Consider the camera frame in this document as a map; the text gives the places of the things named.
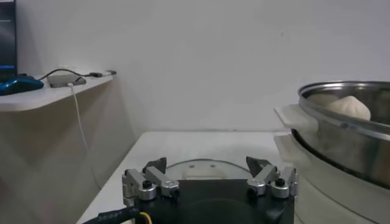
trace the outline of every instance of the blue mouse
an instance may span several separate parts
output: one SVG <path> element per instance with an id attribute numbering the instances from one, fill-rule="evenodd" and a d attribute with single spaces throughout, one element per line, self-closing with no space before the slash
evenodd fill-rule
<path id="1" fill-rule="evenodd" d="M 18 77 L 0 83 L 0 96 L 40 89 L 43 82 L 32 77 Z"/>

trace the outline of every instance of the white cable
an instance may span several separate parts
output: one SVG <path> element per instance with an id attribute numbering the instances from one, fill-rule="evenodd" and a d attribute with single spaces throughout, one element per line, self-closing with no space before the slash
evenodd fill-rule
<path id="1" fill-rule="evenodd" d="M 82 126 L 82 124 L 81 124 L 79 103 L 78 103 L 78 101 L 77 101 L 76 93 L 74 92 L 74 89 L 73 89 L 73 84 L 72 84 L 72 83 L 68 83 L 68 87 L 71 88 L 71 91 L 72 91 L 72 94 L 73 94 L 73 98 L 74 98 L 74 104 L 76 105 L 77 120 L 79 121 L 79 129 L 80 129 L 80 132 L 81 132 L 81 138 L 83 139 L 84 150 L 85 150 L 85 153 L 86 153 L 86 155 L 87 155 L 87 163 L 88 163 L 88 166 L 89 166 L 90 169 L 91 169 L 92 177 L 93 177 L 93 180 L 94 180 L 94 182 L 95 182 L 97 188 L 99 188 L 99 190 L 101 190 L 102 188 L 101 188 L 100 185 L 99 185 L 98 178 L 96 177 L 95 171 L 93 170 L 93 167 L 92 167 L 92 163 L 90 162 L 90 155 L 89 155 L 89 151 L 90 151 L 90 150 L 89 150 L 89 148 L 88 148 L 87 140 L 85 140 L 85 135 L 84 135 L 84 131 L 83 131 L 83 126 Z"/>

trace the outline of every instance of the computer screen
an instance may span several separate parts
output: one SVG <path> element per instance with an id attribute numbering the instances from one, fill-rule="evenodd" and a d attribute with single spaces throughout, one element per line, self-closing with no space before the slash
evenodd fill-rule
<path id="1" fill-rule="evenodd" d="M 0 74 L 16 74 L 16 5 L 0 0 Z"/>

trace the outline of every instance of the yellow wire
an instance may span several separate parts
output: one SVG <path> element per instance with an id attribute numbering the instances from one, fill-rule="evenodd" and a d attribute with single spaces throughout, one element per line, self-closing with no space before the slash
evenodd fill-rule
<path id="1" fill-rule="evenodd" d="M 152 218 L 151 218 L 151 216 L 150 216 L 148 213 L 146 213 L 146 212 L 140 212 L 140 215 L 142 215 L 143 217 L 145 217 L 145 219 L 147 220 L 148 224 L 153 224 L 153 223 L 152 223 Z"/>

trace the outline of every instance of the white shelf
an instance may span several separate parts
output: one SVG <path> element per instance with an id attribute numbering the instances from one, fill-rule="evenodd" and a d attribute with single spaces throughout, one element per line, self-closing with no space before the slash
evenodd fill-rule
<path id="1" fill-rule="evenodd" d="M 100 78 L 88 77 L 85 79 L 87 80 L 86 84 L 74 87 L 76 93 L 107 83 L 112 80 L 112 76 Z M 44 87 L 42 89 L 0 96 L 0 112 L 36 109 L 62 100 L 68 96 L 72 96 L 72 91 L 69 87 L 50 88 L 47 82 L 44 82 Z"/>

